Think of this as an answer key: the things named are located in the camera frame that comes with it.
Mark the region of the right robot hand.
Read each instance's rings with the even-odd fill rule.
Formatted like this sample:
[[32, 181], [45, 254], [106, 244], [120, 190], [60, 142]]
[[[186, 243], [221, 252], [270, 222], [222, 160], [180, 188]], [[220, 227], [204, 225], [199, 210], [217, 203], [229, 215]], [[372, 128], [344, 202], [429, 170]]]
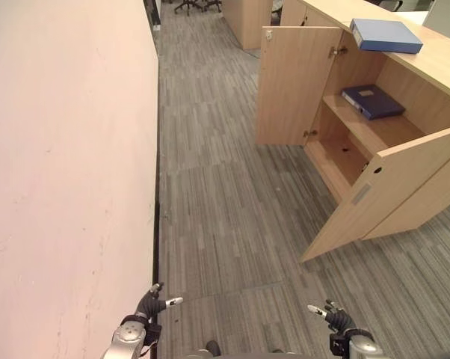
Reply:
[[336, 301], [329, 298], [325, 300], [323, 308], [313, 304], [308, 304], [306, 308], [309, 312], [321, 317], [328, 324], [329, 329], [336, 333], [357, 328], [351, 316]]

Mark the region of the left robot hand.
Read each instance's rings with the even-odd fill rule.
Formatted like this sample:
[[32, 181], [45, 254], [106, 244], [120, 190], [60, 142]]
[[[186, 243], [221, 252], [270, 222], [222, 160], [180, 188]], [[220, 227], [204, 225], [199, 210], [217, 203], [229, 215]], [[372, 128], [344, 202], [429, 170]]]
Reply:
[[161, 300], [159, 298], [160, 291], [164, 286], [164, 282], [154, 283], [151, 288], [145, 293], [142, 299], [138, 302], [135, 311], [136, 316], [145, 319], [151, 319], [170, 307], [181, 304], [184, 301], [183, 297], [175, 297], [168, 300]]

